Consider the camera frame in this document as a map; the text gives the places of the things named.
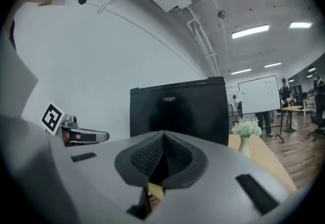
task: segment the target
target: desk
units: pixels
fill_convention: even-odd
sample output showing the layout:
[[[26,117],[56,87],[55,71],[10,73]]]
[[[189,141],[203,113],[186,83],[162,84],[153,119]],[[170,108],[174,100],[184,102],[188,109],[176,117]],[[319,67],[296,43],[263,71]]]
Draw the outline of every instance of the desk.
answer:
[[[228,147],[238,150],[240,146],[240,137],[238,135],[229,135]],[[270,174],[281,181],[291,192],[297,190],[294,182],[288,175],[287,171],[280,163],[275,154],[268,148],[258,136],[250,137],[249,142],[250,159],[267,170]],[[165,197],[163,189],[153,183],[148,184],[149,192],[157,199],[162,200]]]
[[[308,101],[311,101],[312,102],[313,107],[314,107],[313,108],[313,111],[315,111],[315,109],[316,109],[315,96],[309,97],[309,98],[306,98],[306,99],[303,99],[303,104],[304,104],[304,117],[306,117],[306,105],[310,105],[310,104],[305,104]]]
[[[286,108],[282,108],[283,111],[288,111],[288,113],[290,114],[290,124],[289,124],[289,128],[285,129],[283,131],[285,131],[288,134],[291,134],[297,130],[292,128],[292,122],[293,122],[293,110],[297,110],[297,109],[302,109],[303,106],[290,106],[290,107],[286,107]]]

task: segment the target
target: security camera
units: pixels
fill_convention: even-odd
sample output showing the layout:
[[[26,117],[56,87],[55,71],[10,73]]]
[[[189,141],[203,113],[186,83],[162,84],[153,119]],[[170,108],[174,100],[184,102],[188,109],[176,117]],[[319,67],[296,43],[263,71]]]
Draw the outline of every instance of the security camera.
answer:
[[[220,19],[223,19],[223,18],[225,17],[225,11],[224,11],[224,10],[220,10],[220,11],[218,12],[218,17],[219,17]]]

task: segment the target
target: wooden floor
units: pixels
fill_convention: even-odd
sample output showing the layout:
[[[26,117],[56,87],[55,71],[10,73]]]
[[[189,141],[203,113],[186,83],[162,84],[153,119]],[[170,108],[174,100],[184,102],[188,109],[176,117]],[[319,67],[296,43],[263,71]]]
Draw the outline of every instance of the wooden floor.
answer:
[[[307,136],[308,132],[314,131],[316,125],[310,121],[310,115],[304,118],[302,113],[292,113],[292,128],[297,131],[288,134],[282,131],[284,143],[278,137],[267,137],[263,130],[262,140],[278,157],[294,184],[300,188],[308,183],[313,182],[322,168],[325,156],[325,136],[317,135],[317,139],[313,142],[315,134]],[[276,119],[272,125],[279,125],[280,118]],[[274,135],[279,133],[280,128],[272,128]]]

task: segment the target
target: white square tag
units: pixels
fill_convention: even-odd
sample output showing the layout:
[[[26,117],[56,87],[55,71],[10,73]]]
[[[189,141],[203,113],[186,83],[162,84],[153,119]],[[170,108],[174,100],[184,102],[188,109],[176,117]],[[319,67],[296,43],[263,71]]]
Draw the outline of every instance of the white square tag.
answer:
[[[56,135],[56,132],[64,121],[65,117],[66,114],[64,111],[61,110],[61,108],[59,108],[53,102],[51,102],[41,119],[41,124],[50,134]]]

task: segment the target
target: computer monitor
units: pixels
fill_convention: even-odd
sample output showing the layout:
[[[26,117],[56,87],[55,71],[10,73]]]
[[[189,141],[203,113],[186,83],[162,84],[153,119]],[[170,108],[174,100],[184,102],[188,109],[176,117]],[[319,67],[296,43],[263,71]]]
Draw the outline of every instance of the computer monitor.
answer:
[[[131,137],[169,130],[228,145],[228,102],[223,77],[130,91]]]

